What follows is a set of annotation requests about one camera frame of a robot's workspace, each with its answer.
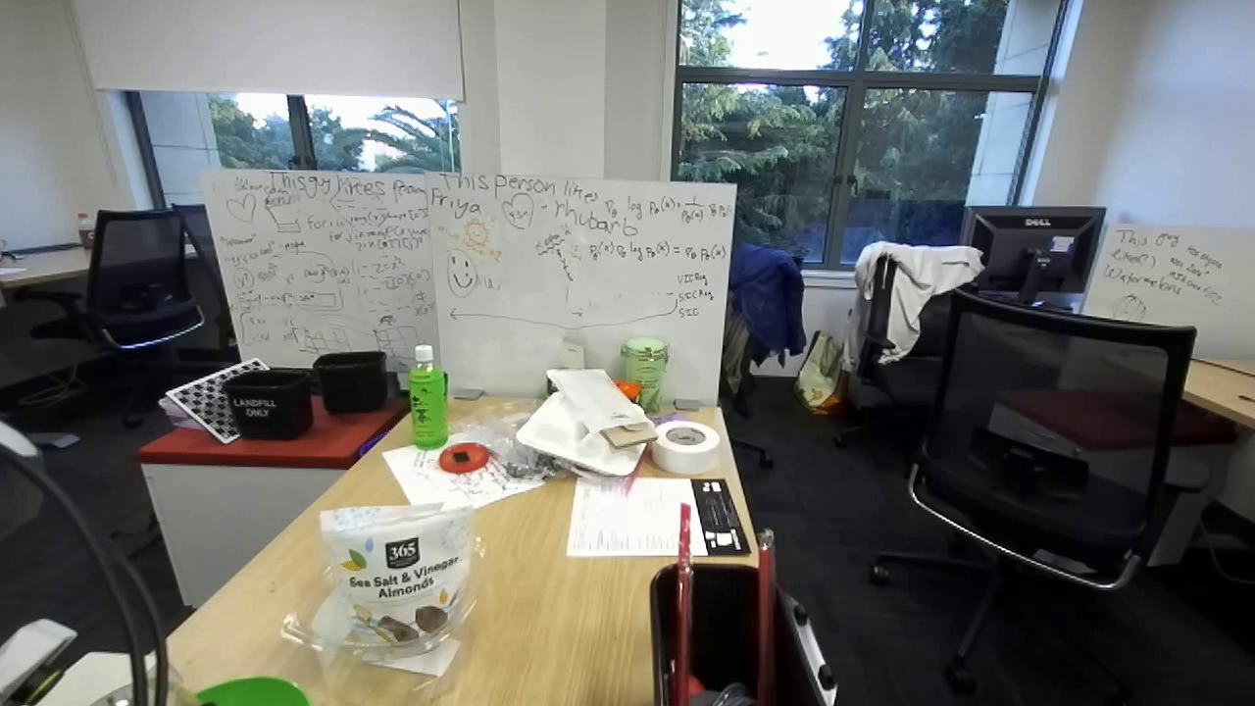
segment green foliage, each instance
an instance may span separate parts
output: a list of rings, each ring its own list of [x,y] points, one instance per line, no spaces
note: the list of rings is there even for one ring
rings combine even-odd
[[[363,173],[367,129],[347,129],[337,113],[314,110],[312,133],[320,171]]]
[[[290,157],[290,148],[283,148],[278,142],[278,129],[287,129],[287,122],[254,126],[254,118],[245,113],[229,93],[207,97],[207,122],[225,171],[283,171]]]
[[[233,93],[207,93],[207,122],[225,171],[287,171],[296,157],[290,122],[278,113],[254,122]],[[363,173],[367,129],[347,129],[337,113],[314,110],[312,133],[320,171]]]
[[[828,67],[846,88],[858,71],[988,76],[997,67],[1010,0],[880,0],[844,12],[828,38]],[[729,67],[725,0],[684,0],[684,65]],[[684,181],[735,181],[742,232],[797,242],[801,232],[839,223],[862,198],[967,199],[988,93],[960,91],[801,91],[684,84],[679,165]]]
[[[382,173],[461,173],[461,113],[450,104],[435,104],[439,113],[420,118],[403,105],[384,105],[378,113],[382,129],[371,129],[371,142],[393,148],[382,157]]]

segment snack bag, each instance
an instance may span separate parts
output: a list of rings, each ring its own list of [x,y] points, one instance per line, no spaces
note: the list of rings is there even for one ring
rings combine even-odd
[[[322,512],[325,572],[354,610],[359,648],[435,652],[473,589],[473,512]]]

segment whiteboard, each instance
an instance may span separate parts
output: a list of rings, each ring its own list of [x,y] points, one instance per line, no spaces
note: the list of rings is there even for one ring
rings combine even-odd
[[[662,394],[718,401],[729,184],[218,173],[207,222],[245,357],[432,343],[454,388],[537,394],[564,339],[662,339]]]
[[[1255,361],[1255,232],[1111,223],[1086,316],[1192,323],[1195,357]]]

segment red desk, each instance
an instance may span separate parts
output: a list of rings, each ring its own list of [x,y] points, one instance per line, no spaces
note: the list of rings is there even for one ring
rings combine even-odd
[[[177,429],[147,444],[137,459],[185,605],[205,605],[402,418],[402,401],[367,418],[329,418],[314,401],[301,441],[218,444],[202,429]]]

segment cable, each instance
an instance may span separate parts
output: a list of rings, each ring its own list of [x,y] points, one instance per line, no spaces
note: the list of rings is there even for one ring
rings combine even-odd
[[[35,484],[46,497],[56,497],[56,503],[65,505],[65,514],[71,517],[71,525],[84,534],[86,552],[92,552],[95,568],[108,577],[108,589],[112,589],[112,595],[114,595],[114,605],[117,605],[117,612],[122,612],[125,648],[130,648],[125,657],[130,657],[133,704],[137,704],[137,706],[151,706],[151,673],[147,673],[147,657],[143,657],[143,636],[137,636],[137,628],[133,628],[133,612],[130,612],[130,605],[125,605],[125,593],[122,593],[122,586],[117,586],[117,572],[112,568],[104,543],[92,534],[92,522],[80,514],[80,505],[71,503],[71,495],[66,495],[56,478],[46,478],[35,463],[11,457],[8,449],[0,449],[0,463],[5,463],[5,466],[16,466],[16,471],[22,471],[29,484]]]
[[[154,648],[158,652],[158,699],[154,704],[164,706],[169,704],[169,652],[164,652],[163,612],[158,612],[158,602],[147,589],[143,572],[125,556],[117,556],[117,564],[122,564],[130,589],[143,595],[143,605],[151,612],[154,641],[158,641],[158,648]]]

